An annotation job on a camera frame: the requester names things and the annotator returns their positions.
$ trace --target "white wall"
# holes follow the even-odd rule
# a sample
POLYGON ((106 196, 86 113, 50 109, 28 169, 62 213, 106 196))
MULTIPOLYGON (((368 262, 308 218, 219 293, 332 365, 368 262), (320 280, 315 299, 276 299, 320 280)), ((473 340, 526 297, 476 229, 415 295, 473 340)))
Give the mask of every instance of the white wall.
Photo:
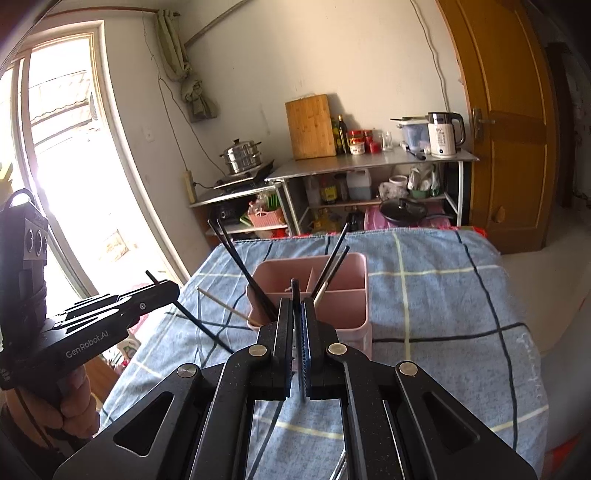
MULTIPOLYGON (((235 0, 177 5, 183 41, 235 0)), ((450 108, 467 104, 451 38, 435 0, 417 0, 437 54, 450 108)), ((349 128, 391 130, 390 117, 445 110, 439 78, 409 0, 252 0, 188 49, 217 119, 196 125, 204 146, 262 140, 276 165, 292 156, 285 103, 328 93, 349 128)))
MULTIPOLYGON (((83 5, 74 4, 71 8, 80 6, 83 5)), ((114 98, 133 161, 166 234, 189 273, 193 273, 210 248, 188 208, 184 166, 158 90, 157 68, 144 41, 142 15, 109 11, 64 14, 42 22, 37 30, 98 19, 105 22, 106 55, 114 98), (146 132, 151 134, 152 141, 146 139, 146 132)), ((144 21, 148 44, 160 62, 154 16, 145 14, 144 21)), ((177 91, 176 86, 171 85, 171 88, 177 91)), ((190 127, 170 99, 168 90, 164 87, 163 91, 188 167, 193 170, 196 181, 212 184, 220 175, 213 167, 202 163, 204 156, 190 127)))

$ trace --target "pink utensil holder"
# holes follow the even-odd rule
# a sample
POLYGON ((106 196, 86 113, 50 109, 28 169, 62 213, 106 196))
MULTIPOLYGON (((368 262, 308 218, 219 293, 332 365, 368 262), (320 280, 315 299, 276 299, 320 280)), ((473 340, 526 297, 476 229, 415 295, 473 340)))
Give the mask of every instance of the pink utensil holder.
MULTIPOLYGON (((292 278, 300 282, 300 296, 309 297, 328 257, 266 260, 259 264, 252 276, 271 301, 279 306, 281 298, 291 296, 292 278)), ((335 327, 340 342, 362 351, 371 359, 372 329, 367 284, 365 255, 356 252, 347 254, 316 308, 316 317, 335 327)), ((248 326, 258 330, 269 320, 250 286, 246 288, 246 296, 251 302, 248 326)))

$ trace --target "human hand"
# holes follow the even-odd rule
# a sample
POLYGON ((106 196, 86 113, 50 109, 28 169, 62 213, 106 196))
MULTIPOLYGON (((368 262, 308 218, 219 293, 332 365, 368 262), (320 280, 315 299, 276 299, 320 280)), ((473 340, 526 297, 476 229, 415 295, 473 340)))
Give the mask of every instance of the human hand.
MULTIPOLYGON (((61 401, 61 412, 24 388, 20 388, 19 391, 42 430, 45 427, 56 430, 63 429, 75 437, 90 438, 99 430, 99 413, 96 411, 96 400, 90 394, 90 381, 86 376, 84 366, 74 370, 68 375, 66 381, 71 391, 61 401)), ((47 447, 29 420, 14 390, 6 392, 6 404, 14 422, 21 431, 36 444, 47 447)), ((50 442, 53 441, 51 436, 46 435, 46 437, 50 442)))

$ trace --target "metal rack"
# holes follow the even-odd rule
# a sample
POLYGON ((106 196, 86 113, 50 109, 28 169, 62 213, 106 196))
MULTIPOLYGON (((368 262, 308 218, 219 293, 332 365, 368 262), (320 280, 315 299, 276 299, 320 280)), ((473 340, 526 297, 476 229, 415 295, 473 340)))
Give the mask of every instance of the metal rack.
MULTIPOLYGON (((319 208, 308 205, 305 190, 303 191, 302 182, 296 183, 297 179, 310 175, 320 175, 324 173, 338 173, 350 170, 361 170, 365 168, 377 167, 395 167, 397 165, 418 164, 418 163, 457 163, 458 164, 458 201, 445 192, 443 195, 419 200, 421 202, 434 200, 447 200, 453 211, 457 215, 457 226, 462 225, 462 213, 464 208, 464 163, 479 161, 470 152, 461 150, 453 158, 437 158, 432 155, 425 155, 425 160, 419 160, 411 153, 402 148, 394 148, 392 151, 381 152, 379 154, 364 155, 339 155, 337 157, 309 158, 308 160, 291 160, 268 177, 267 181, 274 185, 281 185, 285 193, 285 199, 289 208, 289 215, 285 212, 285 217, 290 216, 295 223, 294 228, 297 235, 301 235, 302 221, 306 218, 310 209, 319 208)), ((323 205, 320 207, 338 207, 338 206, 367 206, 378 205, 379 199, 367 200, 364 202, 340 202, 334 205, 323 205)))
MULTIPOLYGON (((235 234, 235 233, 250 233, 250 232, 262 232, 262 231, 268 231, 268 230, 277 230, 277 229, 282 229, 282 228, 287 228, 290 235, 294 235, 295 230, 293 227, 293 221, 291 218, 289 218, 289 215, 288 215, 289 210, 285 208, 285 199, 284 199, 284 196, 281 191, 281 186, 282 185, 280 185, 280 184, 272 184, 271 183, 271 184, 261 185, 261 186, 256 186, 256 187, 252 187, 252 186, 247 187, 247 188, 240 189, 240 190, 237 190, 232 193, 225 193, 225 192, 221 192, 220 190, 209 190, 202 197, 200 197, 200 200, 198 202, 189 205, 189 207, 198 209, 201 207, 215 205, 216 203, 227 202, 229 200, 235 200, 235 199, 239 199, 239 198, 253 196, 253 195, 256 195, 257 193, 274 192, 279 197, 279 203, 280 203, 281 209, 283 210, 284 215, 285 215, 285 224, 256 227, 256 226, 245 225, 244 223, 241 223, 237 220, 232 220, 232 221, 225 223, 224 227, 226 228, 226 231, 230 235, 235 234)), ((208 229, 205 232, 205 235, 215 236, 215 233, 212 229, 208 229)))

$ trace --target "plastic jug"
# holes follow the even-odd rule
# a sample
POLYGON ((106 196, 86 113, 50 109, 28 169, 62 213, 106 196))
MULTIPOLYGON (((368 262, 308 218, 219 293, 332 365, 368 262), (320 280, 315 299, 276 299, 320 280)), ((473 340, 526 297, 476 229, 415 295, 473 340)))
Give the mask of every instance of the plastic jug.
POLYGON ((369 170, 348 171, 347 186, 351 200, 371 200, 371 175, 369 170))

